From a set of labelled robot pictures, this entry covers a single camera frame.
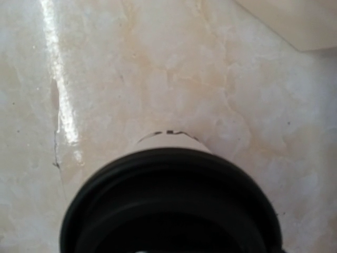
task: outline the crack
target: crack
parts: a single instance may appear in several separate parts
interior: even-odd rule
[[[56,135],[57,135],[57,132],[54,131],[54,162],[53,162],[53,165],[55,167],[57,167],[59,170],[61,170],[60,168],[60,163],[58,162],[58,155],[57,155],[57,139],[56,139]]]
[[[62,178],[62,171],[61,171],[61,166],[58,158],[58,143],[57,143],[57,131],[54,131],[54,162],[53,165],[58,168],[58,172],[60,173],[60,180],[61,180],[61,185],[62,185],[62,191],[64,195],[64,199],[67,202],[67,196],[65,194],[65,189],[64,189],[64,182]]]

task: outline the black rim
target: black rim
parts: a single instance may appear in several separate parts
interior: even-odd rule
[[[154,171],[178,168],[197,174],[218,191],[230,194],[240,203],[258,227],[267,249],[281,248],[282,238],[276,214],[256,183],[238,167],[217,156],[181,148],[162,148],[133,153],[111,162],[98,170],[80,189],[68,208],[61,228],[61,253],[74,253],[81,230],[95,199],[126,179]]]

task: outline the white cylindrical object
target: white cylindrical object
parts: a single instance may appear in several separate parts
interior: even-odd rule
[[[142,138],[132,152],[157,148],[186,148],[211,153],[197,138],[182,131],[158,131]]]

